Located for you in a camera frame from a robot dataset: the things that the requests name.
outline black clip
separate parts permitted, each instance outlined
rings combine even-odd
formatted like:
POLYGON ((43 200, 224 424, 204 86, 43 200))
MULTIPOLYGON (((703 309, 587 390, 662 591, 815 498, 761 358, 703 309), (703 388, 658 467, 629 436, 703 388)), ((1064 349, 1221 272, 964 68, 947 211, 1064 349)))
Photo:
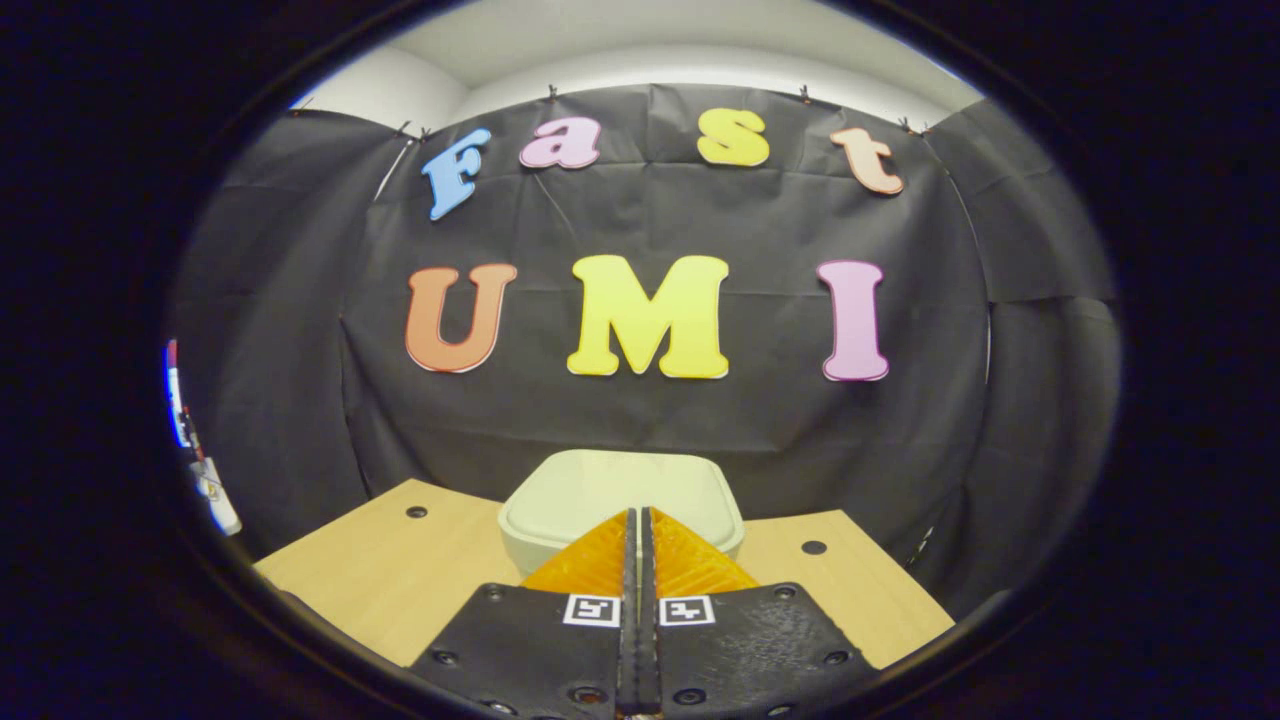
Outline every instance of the black clip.
POLYGON ((307 101, 306 101, 306 102, 303 102, 303 104, 301 104, 301 105, 298 105, 297 108, 294 108, 294 109, 293 109, 293 111, 292 111, 291 114, 292 114, 292 115, 293 115, 294 118, 297 118, 298 115, 301 115, 301 114, 302 114, 302 110, 306 110, 306 109, 307 109, 307 105, 310 105, 310 104, 311 104, 311 101, 312 101, 312 100, 315 100, 315 99, 316 99, 316 96, 315 96, 315 95, 312 95, 311 97, 307 97, 307 101))

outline white ceiling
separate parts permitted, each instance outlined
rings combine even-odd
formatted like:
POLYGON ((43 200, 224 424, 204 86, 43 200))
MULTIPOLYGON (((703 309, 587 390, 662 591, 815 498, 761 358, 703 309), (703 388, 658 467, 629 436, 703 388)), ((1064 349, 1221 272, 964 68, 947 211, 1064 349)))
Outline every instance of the white ceiling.
POLYGON ((392 42, 470 88, 577 55, 672 44, 804 58, 910 90, 950 111, 980 99, 911 47, 813 0, 479 0, 392 42))

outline orange gripper pad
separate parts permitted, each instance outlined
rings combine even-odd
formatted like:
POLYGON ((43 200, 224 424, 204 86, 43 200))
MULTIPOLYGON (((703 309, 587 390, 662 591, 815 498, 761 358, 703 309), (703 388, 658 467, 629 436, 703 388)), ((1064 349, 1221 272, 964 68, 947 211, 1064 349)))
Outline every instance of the orange gripper pad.
POLYGON ((557 552, 520 584, 535 591, 622 597, 626 533, 623 510, 557 552))
POLYGON ((737 562, 678 520, 653 510, 658 597, 687 597, 760 587, 737 562))

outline yellow letter m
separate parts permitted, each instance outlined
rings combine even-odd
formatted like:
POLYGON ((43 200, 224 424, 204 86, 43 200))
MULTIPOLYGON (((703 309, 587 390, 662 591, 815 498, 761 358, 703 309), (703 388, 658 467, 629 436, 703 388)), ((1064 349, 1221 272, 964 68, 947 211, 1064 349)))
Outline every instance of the yellow letter m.
POLYGON ((671 345, 658 361, 671 378, 722 378, 728 359, 719 352, 719 284, 728 264, 687 255, 676 260, 653 300, 640 287, 631 264, 620 255, 593 255, 573 264, 582 281, 582 333, 568 370, 577 375, 612 375, 618 356, 609 351, 609 329, 618 336, 631 372, 649 369, 671 329, 671 345))

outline pink letter i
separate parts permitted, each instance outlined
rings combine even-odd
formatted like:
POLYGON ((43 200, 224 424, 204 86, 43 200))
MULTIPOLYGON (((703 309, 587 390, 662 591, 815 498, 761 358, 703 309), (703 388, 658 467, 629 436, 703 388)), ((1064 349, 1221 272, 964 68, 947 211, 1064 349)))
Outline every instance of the pink letter i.
POLYGON ((876 337, 876 286, 884 273, 869 263, 832 260, 818 265, 818 277, 831 287, 835 351, 822 365, 828 380, 878 380, 888 374, 888 360, 876 337))

